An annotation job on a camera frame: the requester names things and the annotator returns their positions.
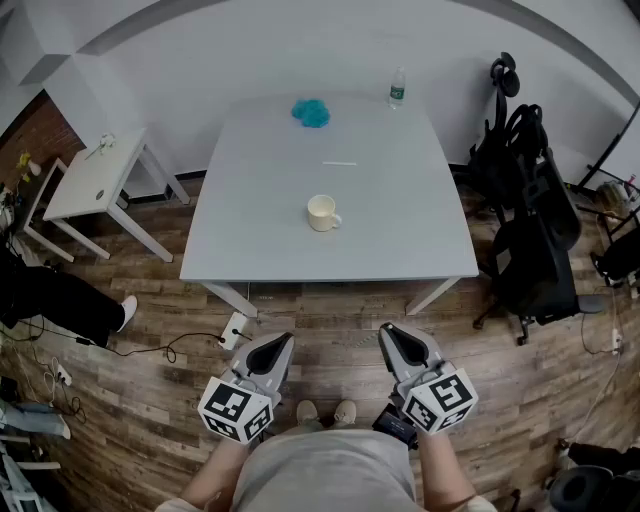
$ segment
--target yellow flower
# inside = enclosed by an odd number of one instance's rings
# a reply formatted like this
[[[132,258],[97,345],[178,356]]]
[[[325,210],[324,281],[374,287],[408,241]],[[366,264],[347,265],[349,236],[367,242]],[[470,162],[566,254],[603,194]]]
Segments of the yellow flower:
[[[20,155],[20,160],[18,161],[18,169],[22,169],[23,167],[26,167],[30,159],[31,159],[31,155],[28,152],[22,153]]]

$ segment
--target white wall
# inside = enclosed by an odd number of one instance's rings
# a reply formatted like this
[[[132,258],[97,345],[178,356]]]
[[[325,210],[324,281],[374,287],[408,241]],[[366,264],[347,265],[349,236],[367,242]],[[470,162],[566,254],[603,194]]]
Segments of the white wall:
[[[47,0],[67,21],[75,48],[158,0]]]
[[[0,133],[9,127],[41,90],[41,85],[16,85],[0,62]]]
[[[190,171],[206,168],[232,102],[323,90],[382,99],[397,65],[406,67],[407,94],[423,99],[447,158],[466,162],[491,94],[488,66],[502,50],[518,63],[517,104],[543,107],[561,172],[581,176],[632,106],[555,45],[452,2],[233,0],[142,32],[101,58],[178,171]]]
[[[640,23],[624,0],[515,0],[566,30],[640,92]]]

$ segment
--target power strip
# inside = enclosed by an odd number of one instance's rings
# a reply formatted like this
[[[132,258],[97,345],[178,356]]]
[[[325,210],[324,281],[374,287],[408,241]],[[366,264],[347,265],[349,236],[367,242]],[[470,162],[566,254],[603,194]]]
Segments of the power strip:
[[[618,329],[614,327],[611,331],[611,353],[617,356],[622,352],[622,336],[618,332]]]

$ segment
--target shoe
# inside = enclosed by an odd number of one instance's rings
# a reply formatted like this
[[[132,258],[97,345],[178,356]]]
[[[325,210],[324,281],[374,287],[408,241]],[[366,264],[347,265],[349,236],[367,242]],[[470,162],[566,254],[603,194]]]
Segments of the shoe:
[[[298,425],[302,425],[305,421],[317,420],[318,409],[316,409],[311,400],[303,400],[296,409],[296,418],[298,419]]]
[[[58,418],[60,418],[60,421],[64,423],[64,432],[62,432],[62,437],[64,437],[65,439],[71,439],[71,429],[69,428],[69,425],[67,425],[67,422],[64,421],[62,414],[58,414]]]
[[[124,326],[127,325],[129,320],[133,318],[133,315],[138,308],[138,299],[136,299],[135,295],[129,295],[126,299],[124,299],[121,306],[122,309],[124,309],[124,322],[122,322],[122,325],[120,326],[120,329],[118,329],[118,332],[124,329]]]
[[[333,417],[336,423],[353,425],[356,422],[356,404],[351,400],[343,400],[336,408]]]

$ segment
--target gray shirt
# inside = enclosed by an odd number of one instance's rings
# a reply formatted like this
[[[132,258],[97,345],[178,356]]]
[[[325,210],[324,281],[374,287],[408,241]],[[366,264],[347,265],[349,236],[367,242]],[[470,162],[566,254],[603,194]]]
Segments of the gray shirt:
[[[406,445],[370,430],[281,435],[247,459],[233,512],[417,512]],[[480,497],[461,508],[496,512]],[[171,500],[156,512],[195,512]]]

